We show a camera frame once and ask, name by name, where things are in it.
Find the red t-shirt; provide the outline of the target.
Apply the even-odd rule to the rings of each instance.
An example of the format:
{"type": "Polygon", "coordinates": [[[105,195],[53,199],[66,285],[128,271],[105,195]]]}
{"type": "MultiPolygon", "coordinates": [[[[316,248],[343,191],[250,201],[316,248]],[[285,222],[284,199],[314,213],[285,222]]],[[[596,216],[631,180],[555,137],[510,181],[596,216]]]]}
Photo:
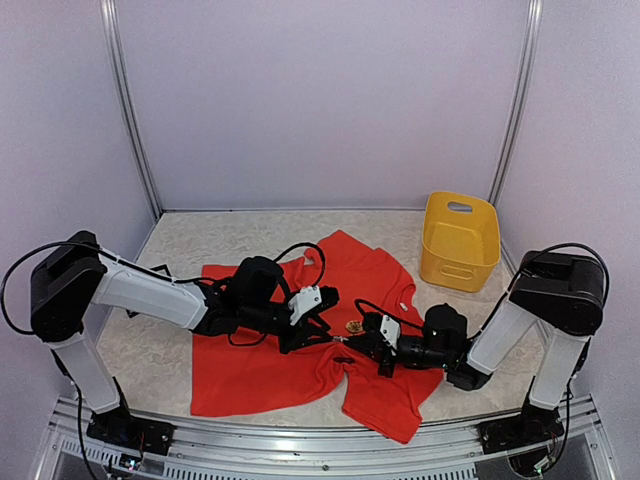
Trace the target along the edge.
{"type": "MultiPolygon", "coordinates": [[[[324,314],[334,335],[358,318],[358,298],[414,324],[421,317],[413,305],[416,285],[409,272],[387,251],[373,249],[338,230],[284,264],[293,289],[316,278],[336,287],[338,305],[324,314]],[[400,307],[403,302],[408,311],[400,307]]],[[[192,400],[194,416],[227,417],[294,407],[318,400],[348,383],[343,413],[401,444],[408,443],[421,422],[421,405],[443,380],[439,369],[399,367],[392,378],[378,374],[376,363],[341,343],[315,345],[283,355],[275,338],[239,329],[224,336],[193,339],[192,400]]]]}

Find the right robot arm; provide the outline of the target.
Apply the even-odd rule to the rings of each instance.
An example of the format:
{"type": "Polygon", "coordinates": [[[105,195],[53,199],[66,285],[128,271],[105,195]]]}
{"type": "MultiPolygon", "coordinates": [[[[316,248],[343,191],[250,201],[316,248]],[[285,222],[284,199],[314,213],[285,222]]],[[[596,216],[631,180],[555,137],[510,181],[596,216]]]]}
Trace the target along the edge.
{"type": "Polygon", "coordinates": [[[397,366],[441,369],[447,383],[471,392],[484,387],[533,326],[545,324],[551,335],[526,394],[526,410],[511,423],[512,436],[531,444],[549,429],[549,412],[580,370],[602,325],[609,289],[607,265],[594,249],[561,243],[525,254],[474,335],[467,333],[466,317],[446,303],[430,307],[415,334],[408,335],[402,331],[406,321],[357,299],[364,331],[344,343],[375,361],[383,377],[392,377],[397,366]]]}

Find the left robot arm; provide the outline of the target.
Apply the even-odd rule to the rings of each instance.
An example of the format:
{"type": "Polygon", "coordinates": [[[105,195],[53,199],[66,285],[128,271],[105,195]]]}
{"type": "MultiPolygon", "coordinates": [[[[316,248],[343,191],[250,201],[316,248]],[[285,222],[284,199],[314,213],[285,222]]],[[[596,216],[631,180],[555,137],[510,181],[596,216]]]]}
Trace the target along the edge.
{"type": "Polygon", "coordinates": [[[16,333],[47,344],[102,430],[121,445],[140,434],[116,380],[84,336],[92,305],[120,308],[166,321],[194,335],[231,337],[238,329],[278,340],[281,353],[331,339],[324,311],[337,305],[336,288],[314,281],[294,290],[278,259],[253,256],[223,279],[177,279],[139,266],[103,249],[96,236],[79,231],[66,241],[32,250],[50,254],[30,277],[30,327],[16,333]]]}

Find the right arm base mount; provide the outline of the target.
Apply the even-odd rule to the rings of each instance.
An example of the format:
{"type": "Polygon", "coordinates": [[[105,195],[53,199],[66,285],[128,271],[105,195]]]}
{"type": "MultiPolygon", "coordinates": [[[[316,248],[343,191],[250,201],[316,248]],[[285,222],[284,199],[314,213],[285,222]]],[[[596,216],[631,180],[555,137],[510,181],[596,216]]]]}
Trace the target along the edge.
{"type": "Polygon", "coordinates": [[[558,406],[551,410],[534,406],[527,393],[516,415],[481,422],[477,429],[483,453],[493,454],[549,440],[566,442],[569,420],[568,414],[566,423],[561,421],[558,406]]]}

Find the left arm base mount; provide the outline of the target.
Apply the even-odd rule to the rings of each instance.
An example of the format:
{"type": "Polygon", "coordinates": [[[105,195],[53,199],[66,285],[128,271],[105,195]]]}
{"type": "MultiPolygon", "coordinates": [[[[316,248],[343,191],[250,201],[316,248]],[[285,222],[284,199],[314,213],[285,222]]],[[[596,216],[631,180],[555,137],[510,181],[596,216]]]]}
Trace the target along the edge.
{"type": "Polygon", "coordinates": [[[118,406],[105,413],[92,413],[87,428],[88,437],[136,450],[140,454],[167,456],[175,426],[169,422],[133,415],[119,384],[116,384],[116,388],[120,397],[118,406]]]}

